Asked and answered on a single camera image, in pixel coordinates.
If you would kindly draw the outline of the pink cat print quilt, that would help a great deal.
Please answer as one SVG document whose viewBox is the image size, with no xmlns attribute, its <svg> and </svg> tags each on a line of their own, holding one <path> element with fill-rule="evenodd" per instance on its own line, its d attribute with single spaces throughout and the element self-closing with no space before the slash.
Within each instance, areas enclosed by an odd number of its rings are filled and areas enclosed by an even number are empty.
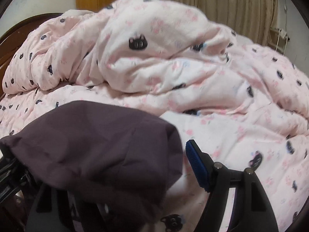
<svg viewBox="0 0 309 232">
<path fill-rule="evenodd" d="M 308 77 L 197 8 L 116 0 L 29 33 L 1 80 L 1 136 L 72 101 L 136 108 L 215 161 L 251 166 L 285 231 L 308 197 Z"/>
</svg>

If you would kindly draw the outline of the grey and purple jacket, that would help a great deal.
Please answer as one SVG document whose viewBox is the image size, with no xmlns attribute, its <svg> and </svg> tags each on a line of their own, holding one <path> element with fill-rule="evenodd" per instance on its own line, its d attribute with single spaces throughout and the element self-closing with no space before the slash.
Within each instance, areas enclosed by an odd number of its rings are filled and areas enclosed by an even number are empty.
<svg viewBox="0 0 309 232">
<path fill-rule="evenodd" d="M 182 175 L 177 128 L 147 112 L 88 101 L 59 106 L 1 139 L 43 183 L 106 204 L 139 225 L 162 213 Z"/>
</svg>

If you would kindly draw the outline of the dark wooden headboard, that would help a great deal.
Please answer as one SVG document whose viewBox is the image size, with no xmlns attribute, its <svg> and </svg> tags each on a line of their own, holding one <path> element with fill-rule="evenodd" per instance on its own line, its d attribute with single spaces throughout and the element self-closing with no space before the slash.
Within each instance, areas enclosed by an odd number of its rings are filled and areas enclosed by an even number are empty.
<svg viewBox="0 0 309 232">
<path fill-rule="evenodd" d="M 45 21 L 61 15 L 62 13 L 46 13 L 32 16 L 17 23 L 1 36 L 1 82 L 11 59 L 29 33 Z"/>
</svg>

